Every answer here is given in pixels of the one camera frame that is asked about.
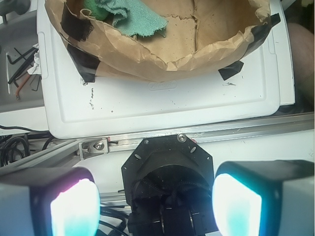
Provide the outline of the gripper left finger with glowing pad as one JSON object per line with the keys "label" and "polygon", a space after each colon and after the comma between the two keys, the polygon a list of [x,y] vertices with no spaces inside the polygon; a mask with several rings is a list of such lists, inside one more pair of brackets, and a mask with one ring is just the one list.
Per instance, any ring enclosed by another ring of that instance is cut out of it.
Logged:
{"label": "gripper left finger with glowing pad", "polygon": [[99,190],[88,169],[0,169],[2,236],[94,236],[99,219]]}

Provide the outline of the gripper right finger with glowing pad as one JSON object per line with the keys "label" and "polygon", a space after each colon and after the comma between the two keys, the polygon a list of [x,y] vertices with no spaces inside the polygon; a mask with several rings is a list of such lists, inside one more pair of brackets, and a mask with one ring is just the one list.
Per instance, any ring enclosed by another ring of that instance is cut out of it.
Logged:
{"label": "gripper right finger with glowing pad", "polygon": [[223,236],[313,236],[315,164],[226,161],[217,169],[212,201]]}

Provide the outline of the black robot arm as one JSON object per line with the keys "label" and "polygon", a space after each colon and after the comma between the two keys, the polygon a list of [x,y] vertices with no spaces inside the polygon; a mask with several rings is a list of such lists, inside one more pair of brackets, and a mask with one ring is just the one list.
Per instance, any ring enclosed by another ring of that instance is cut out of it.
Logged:
{"label": "black robot arm", "polygon": [[122,165],[126,214],[101,205],[83,167],[15,167],[0,158],[3,236],[312,236],[315,164],[306,160],[226,161],[191,139],[144,139]]}

